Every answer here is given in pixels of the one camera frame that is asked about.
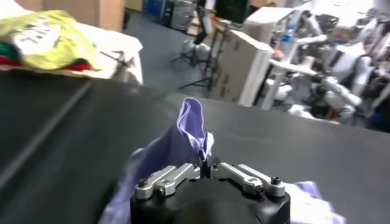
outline purple cloth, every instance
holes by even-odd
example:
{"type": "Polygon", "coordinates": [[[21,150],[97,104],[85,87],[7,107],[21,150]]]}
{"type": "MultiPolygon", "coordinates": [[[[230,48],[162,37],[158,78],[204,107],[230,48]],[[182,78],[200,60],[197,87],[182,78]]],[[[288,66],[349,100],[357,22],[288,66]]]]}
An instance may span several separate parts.
{"type": "MultiPolygon", "coordinates": [[[[214,137],[204,132],[203,126],[202,105],[196,99],[184,99],[176,124],[162,137],[130,156],[116,193],[106,206],[99,224],[130,223],[130,198],[138,180],[168,165],[200,165],[199,151],[203,156],[211,155],[214,137]]],[[[286,191],[291,196],[291,223],[346,223],[344,217],[335,214],[329,202],[323,201],[314,182],[287,184],[286,191]]]]}
{"type": "Polygon", "coordinates": [[[134,152],[126,165],[117,191],[105,207],[99,224],[125,224],[130,218],[130,198],[134,187],[142,178],[162,168],[183,163],[199,164],[199,150],[204,156],[211,155],[214,137],[203,130],[202,105],[193,98],[182,103],[176,124],[162,137],[143,149],[134,152]]]}

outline yellow bag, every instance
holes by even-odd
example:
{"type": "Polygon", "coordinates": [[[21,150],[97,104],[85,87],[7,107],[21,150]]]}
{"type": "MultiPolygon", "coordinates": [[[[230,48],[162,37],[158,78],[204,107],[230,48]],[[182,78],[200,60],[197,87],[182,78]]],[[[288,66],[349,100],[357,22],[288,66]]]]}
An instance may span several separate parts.
{"type": "Polygon", "coordinates": [[[95,70],[97,50],[62,10],[37,12],[0,20],[0,42],[14,45],[24,66],[60,69],[82,58],[95,70]]]}

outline black table surface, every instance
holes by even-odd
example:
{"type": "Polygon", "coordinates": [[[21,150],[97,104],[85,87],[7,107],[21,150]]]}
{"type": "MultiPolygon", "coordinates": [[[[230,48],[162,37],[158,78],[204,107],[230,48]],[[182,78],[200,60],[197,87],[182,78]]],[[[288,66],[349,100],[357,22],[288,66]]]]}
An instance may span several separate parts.
{"type": "MultiPolygon", "coordinates": [[[[73,85],[78,85],[74,83],[85,81],[53,77],[36,82],[8,75],[1,82],[9,85],[6,91],[0,89],[2,100],[18,100],[13,93],[33,88],[39,99],[29,96],[25,112],[39,120],[40,113],[51,111],[45,104],[36,104],[37,100],[45,99],[48,105],[52,102],[52,107],[57,107],[49,100],[53,94],[70,95],[73,85]],[[40,88],[48,85],[58,88],[40,88]]],[[[27,169],[21,171],[11,193],[0,198],[0,223],[96,223],[107,192],[129,155],[174,122],[185,97],[93,80],[88,94],[39,148],[39,156],[33,156],[27,169]]],[[[388,134],[199,100],[204,108],[205,129],[215,133],[214,155],[231,164],[247,164],[270,176],[278,175],[286,182],[317,182],[322,196],[336,212],[347,217],[348,223],[389,222],[388,134]]],[[[15,126],[8,126],[14,131],[20,128],[22,133],[20,138],[0,138],[1,155],[12,159],[10,151],[16,150],[39,125],[35,119],[23,118],[21,105],[7,108],[2,102],[2,106],[1,121],[11,117],[15,126]],[[15,116],[20,120],[8,110],[19,110],[15,116]]],[[[4,136],[6,130],[0,130],[4,136]]]]}

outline white box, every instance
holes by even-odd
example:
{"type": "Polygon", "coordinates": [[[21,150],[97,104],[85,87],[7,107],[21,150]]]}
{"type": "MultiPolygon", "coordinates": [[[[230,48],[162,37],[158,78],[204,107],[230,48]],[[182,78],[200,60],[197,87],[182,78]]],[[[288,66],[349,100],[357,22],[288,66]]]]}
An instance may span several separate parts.
{"type": "Polygon", "coordinates": [[[251,107],[272,56],[268,44],[229,31],[211,98],[251,107]]]}

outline red fabric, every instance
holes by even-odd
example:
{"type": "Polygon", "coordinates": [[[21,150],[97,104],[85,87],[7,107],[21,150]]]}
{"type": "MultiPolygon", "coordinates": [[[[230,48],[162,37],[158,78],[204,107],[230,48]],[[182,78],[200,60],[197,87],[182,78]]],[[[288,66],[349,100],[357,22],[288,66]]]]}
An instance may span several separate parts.
{"type": "MultiPolygon", "coordinates": [[[[22,66],[20,61],[14,61],[4,56],[0,56],[0,65],[22,66]]],[[[83,71],[83,70],[91,70],[92,67],[88,63],[83,63],[83,64],[68,65],[64,67],[64,69],[69,69],[72,71],[83,71]]]]}
{"type": "Polygon", "coordinates": [[[92,67],[90,66],[90,64],[85,63],[85,64],[68,65],[65,67],[65,69],[69,69],[72,71],[83,71],[83,70],[91,70],[92,67]]]}
{"type": "Polygon", "coordinates": [[[0,56],[0,65],[21,66],[22,64],[19,61],[14,61],[6,57],[0,56]]]}

